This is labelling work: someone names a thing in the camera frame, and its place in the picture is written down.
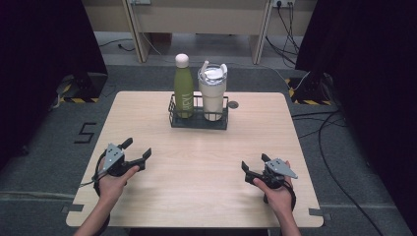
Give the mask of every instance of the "black curtain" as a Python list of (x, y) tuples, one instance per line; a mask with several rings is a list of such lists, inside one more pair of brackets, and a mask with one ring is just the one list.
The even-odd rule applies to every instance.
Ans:
[(394, 4), (319, 0), (296, 65), (299, 70), (332, 75), (360, 146), (414, 234), (416, 9), (414, 0)]
[(27, 145), (68, 75), (107, 74), (81, 0), (0, 2), (0, 168)]

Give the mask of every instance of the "metal wire basket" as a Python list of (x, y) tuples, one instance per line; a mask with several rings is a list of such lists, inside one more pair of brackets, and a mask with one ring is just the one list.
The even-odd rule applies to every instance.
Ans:
[(200, 95), (194, 95), (194, 110), (177, 110), (175, 105), (175, 94), (171, 95), (169, 102), (169, 121), (172, 128), (193, 128), (193, 129), (212, 129), (226, 130), (228, 121), (229, 97), (223, 97), (223, 110), (219, 112), (204, 112), (203, 98)]

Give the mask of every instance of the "bottle cap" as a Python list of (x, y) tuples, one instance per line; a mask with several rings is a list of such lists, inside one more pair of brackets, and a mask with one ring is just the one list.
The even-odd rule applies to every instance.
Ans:
[(178, 68), (186, 68), (188, 67), (188, 56), (184, 53), (178, 54), (175, 57), (175, 64)]

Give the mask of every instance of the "wooden table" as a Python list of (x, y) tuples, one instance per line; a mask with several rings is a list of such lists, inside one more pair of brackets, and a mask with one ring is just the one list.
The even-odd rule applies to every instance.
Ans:
[[(229, 109), (227, 130), (171, 128), (170, 91), (122, 91), (114, 100), (82, 183), (88, 182), (109, 143), (132, 137), (126, 160), (152, 148), (147, 169), (136, 174), (111, 211), (110, 226), (121, 227), (278, 227), (264, 193), (244, 181), (244, 160), (261, 173), (261, 154), (289, 160), (298, 175), (294, 216), (299, 227), (320, 227), (323, 218), (284, 96), (277, 92), (227, 92), (239, 107)], [(67, 223), (80, 226), (98, 197), (80, 188)]]

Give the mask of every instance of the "forearm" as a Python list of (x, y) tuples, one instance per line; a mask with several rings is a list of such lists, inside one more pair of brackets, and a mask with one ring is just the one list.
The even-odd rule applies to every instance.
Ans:
[(89, 217), (87, 217), (75, 235), (93, 235), (96, 233), (107, 219), (107, 216), (116, 205), (116, 202), (117, 200), (111, 201), (99, 199), (94, 209), (89, 214)]
[(301, 232), (298, 229), (292, 212), (287, 214), (276, 212), (275, 215), (278, 218), (281, 233), (283, 236), (301, 236)]

